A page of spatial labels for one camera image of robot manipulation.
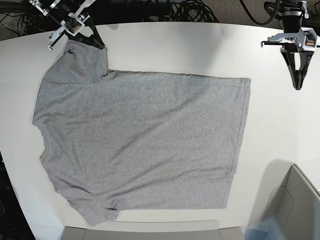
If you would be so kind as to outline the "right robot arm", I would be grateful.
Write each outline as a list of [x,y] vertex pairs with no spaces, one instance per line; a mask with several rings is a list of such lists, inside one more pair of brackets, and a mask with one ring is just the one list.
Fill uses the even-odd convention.
[[49,50],[52,50],[54,45],[64,35],[70,40],[101,50],[105,48],[105,44],[88,12],[88,8],[94,2],[95,0],[29,1],[43,16],[50,17],[59,24],[59,28],[49,36]]

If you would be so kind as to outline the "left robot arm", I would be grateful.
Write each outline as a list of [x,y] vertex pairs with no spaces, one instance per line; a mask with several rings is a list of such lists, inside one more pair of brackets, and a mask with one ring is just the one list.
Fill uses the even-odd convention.
[[277,15],[282,21],[283,33],[268,37],[261,46],[281,46],[280,52],[290,72],[292,85],[300,90],[319,37],[313,28],[302,26],[303,20],[309,17],[306,1],[281,1]]

